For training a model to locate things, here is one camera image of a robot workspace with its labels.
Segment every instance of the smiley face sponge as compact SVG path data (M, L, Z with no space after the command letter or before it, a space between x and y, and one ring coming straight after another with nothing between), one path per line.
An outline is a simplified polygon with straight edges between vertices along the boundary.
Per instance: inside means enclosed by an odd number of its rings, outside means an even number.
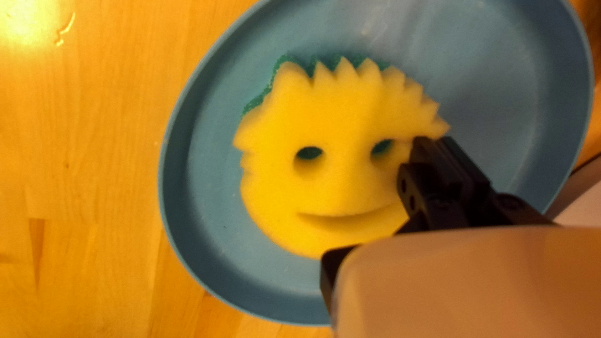
M415 136L439 138L449 126L422 86L395 67L340 58L333 70L320 61L311 70L279 63L234 145L253 221L280 247L318 259L390 236L407 220L398 167Z

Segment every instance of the wooden table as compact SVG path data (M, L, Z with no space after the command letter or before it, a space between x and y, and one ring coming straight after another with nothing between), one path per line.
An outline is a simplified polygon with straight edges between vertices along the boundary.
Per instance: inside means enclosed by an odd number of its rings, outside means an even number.
M253 2L0 0L0 337L330 336L224 305L162 230L167 119ZM599 2L575 5L599 64ZM601 151L599 101L579 163Z

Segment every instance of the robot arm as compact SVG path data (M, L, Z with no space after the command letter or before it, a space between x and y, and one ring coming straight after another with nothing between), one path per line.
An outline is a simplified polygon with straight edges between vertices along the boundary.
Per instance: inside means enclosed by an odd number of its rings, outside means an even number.
M338 338L600 337L601 231L497 194L451 138L416 138L396 236L328 251Z

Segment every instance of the blue plate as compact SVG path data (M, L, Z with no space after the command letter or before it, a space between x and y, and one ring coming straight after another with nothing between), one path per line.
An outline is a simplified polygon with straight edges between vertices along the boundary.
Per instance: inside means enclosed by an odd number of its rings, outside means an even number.
M240 199L245 104L290 53L387 61L441 104L498 191L543 211L578 154L592 101L584 30L563 0L270 0L211 48L177 102L159 169L172 246L212 294L273 321L327 325L319 263L280 249Z

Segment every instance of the sponge eye hole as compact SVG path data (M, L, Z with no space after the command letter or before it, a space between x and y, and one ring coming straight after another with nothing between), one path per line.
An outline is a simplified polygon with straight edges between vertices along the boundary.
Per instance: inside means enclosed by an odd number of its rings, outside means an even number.
M323 150L318 147L304 147L296 153L296 157L300 159L312 160L318 158L323 153Z
M376 145L371 149L371 155L381 155L384 154L388 149L390 149L390 146L392 145L392 140L387 138L385 140L382 140L378 143L376 143Z

